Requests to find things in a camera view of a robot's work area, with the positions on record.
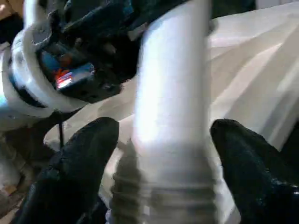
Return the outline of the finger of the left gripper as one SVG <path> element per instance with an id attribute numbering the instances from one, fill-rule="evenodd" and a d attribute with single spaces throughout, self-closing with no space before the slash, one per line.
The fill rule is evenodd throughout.
<path id="1" fill-rule="evenodd" d="M 199 7 L 208 18 L 211 17 L 213 2 L 211 0 L 132 0 L 131 26 L 152 24 L 168 14 L 182 11 L 185 7 Z"/>

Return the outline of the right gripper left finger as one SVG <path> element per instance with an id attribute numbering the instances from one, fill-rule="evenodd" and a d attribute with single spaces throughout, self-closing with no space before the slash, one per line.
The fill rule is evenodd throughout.
<path id="1" fill-rule="evenodd" d="M 30 185 L 17 224 L 90 224 L 120 123 L 100 117 L 77 131 Z"/>

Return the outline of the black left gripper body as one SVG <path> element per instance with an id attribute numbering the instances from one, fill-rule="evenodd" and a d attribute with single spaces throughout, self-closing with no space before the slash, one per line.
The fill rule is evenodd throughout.
<path id="1" fill-rule="evenodd" d="M 53 88 L 88 103 L 121 92 L 136 74 L 140 37 L 132 0 L 40 0 L 44 45 L 36 53 Z"/>

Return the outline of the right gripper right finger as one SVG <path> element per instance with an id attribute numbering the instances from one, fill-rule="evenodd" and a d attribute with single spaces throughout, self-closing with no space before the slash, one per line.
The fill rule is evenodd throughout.
<path id="1" fill-rule="evenodd" d="M 210 127 L 242 224 L 297 224 L 299 176 L 260 134 L 233 119 Z"/>

